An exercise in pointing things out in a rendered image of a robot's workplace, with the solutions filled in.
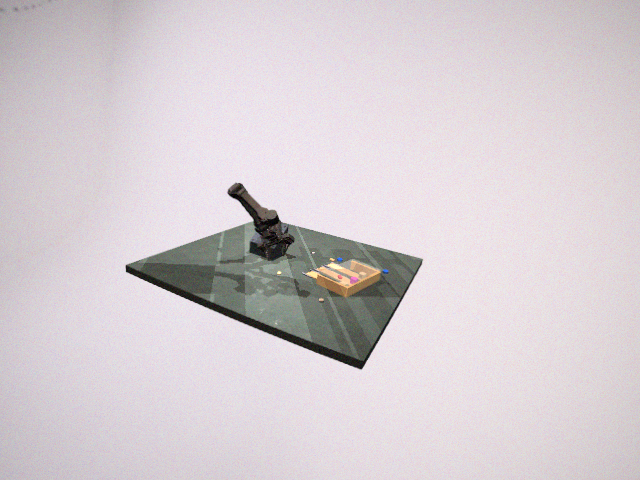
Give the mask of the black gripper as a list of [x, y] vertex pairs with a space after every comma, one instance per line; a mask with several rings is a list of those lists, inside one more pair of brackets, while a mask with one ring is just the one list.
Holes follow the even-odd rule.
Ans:
[[267, 260], [270, 261], [270, 256], [271, 256], [271, 250], [270, 250], [270, 246], [272, 245], [276, 245], [281, 243], [282, 244], [282, 256], [285, 255], [287, 249], [289, 248], [289, 246], [295, 241], [295, 238], [289, 234], [283, 234], [283, 232], [281, 232], [281, 228], [279, 227], [275, 227], [278, 231], [278, 235], [279, 237], [273, 237], [270, 239], [270, 242], [266, 243], [265, 241], [260, 242], [257, 244], [257, 248], [260, 249], [261, 251], [265, 252], [265, 255], [267, 257]]

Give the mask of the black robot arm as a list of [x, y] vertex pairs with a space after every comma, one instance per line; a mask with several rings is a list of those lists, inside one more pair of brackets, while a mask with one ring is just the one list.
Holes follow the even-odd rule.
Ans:
[[261, 235], [260, 238], [269, 239], [268, 241], [270, 241], [273, 237], [279, 237], [275, 227], [281, 228], [281, 221], [276, 210], [268, 210], [259, 205], [241, 183], [234, 183], [228, 188], [227, 194], [231, 198], [239, 200], [248, 211], [253, 218], [254, 230]]

